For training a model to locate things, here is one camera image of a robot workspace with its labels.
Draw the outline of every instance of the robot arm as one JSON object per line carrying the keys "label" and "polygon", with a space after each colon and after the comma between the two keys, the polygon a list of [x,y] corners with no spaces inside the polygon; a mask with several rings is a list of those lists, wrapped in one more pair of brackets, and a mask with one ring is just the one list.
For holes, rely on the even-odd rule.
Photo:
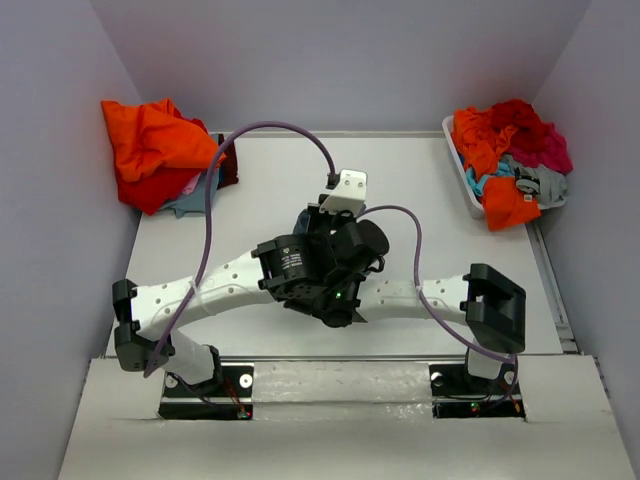
{"label": "robot arm", "polygon": [[[411,281],[368,279],[371,273],[383,271],[389,244],[376,224],[356,221],[364,204],[366,174],[343,170],[330,177],[328,188],[328,195],[307,208],[306,232],[258,245],[205,274],[197,288],[190,277],[154,286],[138,287],[129,280],[115,283],[113,303],[119,326],[114,336],[121,367],[145,369],[190,288],[196,294],[171,332],[157,366],[191,385],[220,381],[220,358],[214,347],[194,342],[179,328],[233,308],[282,302],[285,308],[312,315],[330,327],[430,318]],[[474,264],[465,275],[425,281],[420,288],[439,317],[469,326],[482,347],[498,353],[524,350],[524,290],[491,267]],[[476,374],[497,375],[500,363],[493,360],[488,366],[476,365]]]}

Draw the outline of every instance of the white laundry basket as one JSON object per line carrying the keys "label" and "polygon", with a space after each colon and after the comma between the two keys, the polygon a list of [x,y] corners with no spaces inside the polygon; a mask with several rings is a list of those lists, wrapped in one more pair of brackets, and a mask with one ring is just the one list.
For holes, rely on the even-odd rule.
{"label": "white laundry basket", "polygon": [[[467,206],[469,207],[469,214],[473,218],[482,218],[484,217],[484,208],[482,204],[478,201],[476,194],[473,193],[469,183],[467,183],[467,177],[465,176],[464,167],[462,166],[462,160],[460,155],[458,155],[458,151],[456,150],[456,146],[453,144],[453,138],[451,138],[451,132],[453,132],[453,115],[448,116],[442,121],[442,130],[444,130],[444,136],[447,138],[447,143],[449,144],[449,149],[451,150],[451,160],[453,161],[456,171],[458,172],[458,180],[460,180],[462,188],[465,190],[465,200],[467,201]],[[558,202],[554,202],[551,205],[540,205],[540,210],[548,210],[550,208],[561,207],[566,203],[566,199],[562,199]]]}

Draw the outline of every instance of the wall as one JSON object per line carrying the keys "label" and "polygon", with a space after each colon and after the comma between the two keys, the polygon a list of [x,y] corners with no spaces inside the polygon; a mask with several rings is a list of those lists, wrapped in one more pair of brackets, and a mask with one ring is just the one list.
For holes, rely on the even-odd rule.
{"label": "wall", "polygon": [[212,130],[439,130],[533,100],[589,0],[91,0],[146,101]]}
{"label": "wall", "polygon": [[573,331],[600,358],[640,473],[640,3],[594,0],[535,101],[566,137],[572,198],[542,223]]}
{"label": "wall", "polygon": [[85,0],[0,15],[0,478],[57,477],[137,218],[99,100],[138,94]]}

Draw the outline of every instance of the pink cloth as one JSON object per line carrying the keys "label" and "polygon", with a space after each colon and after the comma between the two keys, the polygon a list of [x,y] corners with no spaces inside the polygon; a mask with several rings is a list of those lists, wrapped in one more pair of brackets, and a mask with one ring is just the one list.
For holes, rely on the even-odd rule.
{"label": "pink cloth", "polygon": [[514,147],[507,149],[506,153],[513,155],[513,158],[525,167],[536,168],[540,164],[556,172],[567,174],[573,170],[573,163],[567,152],[567,141],[562,135],[556,132],[553,123],[548,123],[547,134],[544,137],[544,149],[540,152],[529,153]]}
{"label": "pink cloth", "polygon": [[189,183],[187,183],[182,189],[183,195],[191,195],[193,193],[193,191],[196,189],[196,185],[198,183],[198,179],[200,178],[200,175],[202,174],[199,173],[195,177],[193,177],[191,180],[189,180]]}

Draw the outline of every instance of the white wall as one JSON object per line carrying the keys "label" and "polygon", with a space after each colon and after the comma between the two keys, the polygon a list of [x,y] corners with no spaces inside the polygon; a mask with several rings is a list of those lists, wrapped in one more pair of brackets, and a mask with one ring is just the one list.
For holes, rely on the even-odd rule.
{"label": "white wall", "polygon": [[640,2],[594,0],[535,107],[566,137],[571,199],[542,226],[577,340],[600,358],[640,473]]}
{"label": "white wall", "polygon": [[85,0],[0,14],[0,478],[53,479],[137,218],[99,101],[138,102]]}
{"label": "white wall", "polygon": [[533,100],[589,0],[91,2],[143,99],[212,130],[425,130]]}

